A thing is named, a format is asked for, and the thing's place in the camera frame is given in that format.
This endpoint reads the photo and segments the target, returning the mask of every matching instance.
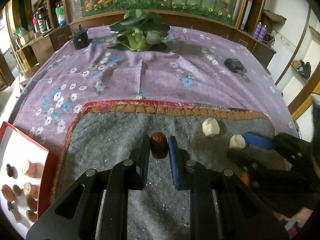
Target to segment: white stone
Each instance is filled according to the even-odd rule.
[[[216,119],[210,117],[202,123],[202,131],[205,136],[215,136],[220,133],[220,127]]]
[[[245,140],[241,134],[235,134],[234,136],[231,137],[230,143],[229,143],[230,149],[241,150],[244,147],[245,147]]]

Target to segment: gray felt mat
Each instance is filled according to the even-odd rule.
[[[205,116],[166,116],[110,112],[86,114],[75,127],[60,174],[56,198],[87,169],[111,169],[127,159],[130,151],[139,148],[143,135],[161,131],[168,138],[175,135],[180,148],[207,168],[231,169],[238,176],[243,172],[226,157],[229,140],[234,134],[252,131],[271,136],[272,125],[264,119],[217,119],[220,134],[206,137],[202,133]],[[279,168],[275,152],[259,153],[250,146],[251,156],[268,168]],[[128,239],[189,239],[189,191],[173,187],[169,157],[155,160],[150,156],[145,190],[129,192]]]

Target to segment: orange object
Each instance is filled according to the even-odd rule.
[[[246,184],[249,187],[250,179],[249,179],[249,174],[247,172],[242,173],[241,180],[244,184]]]

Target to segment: artificial plant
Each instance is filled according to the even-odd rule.
[[[153,45],[160,44],[168,35],[170,26],[155,12],[145,13],[142,10],[131,10],[124,15],[124,19],[110,26],[114,33],[106,41],[114,41],[107,47],[123,45],[132,51],[147,51]]]

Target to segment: purple tablecloth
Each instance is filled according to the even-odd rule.
[[[276,133],[296,135],[273,81],[245,47],[219,36],[172,27],[163,52],[107,49],[107,26],[91,28],[89,47],[71,41],[41,67],[17,101],[10,122],[49,150],[60,153],[66,131],[92,101],[136,99],[201,103],[265,113]],[[232,73],[238,58],[243,73]]]

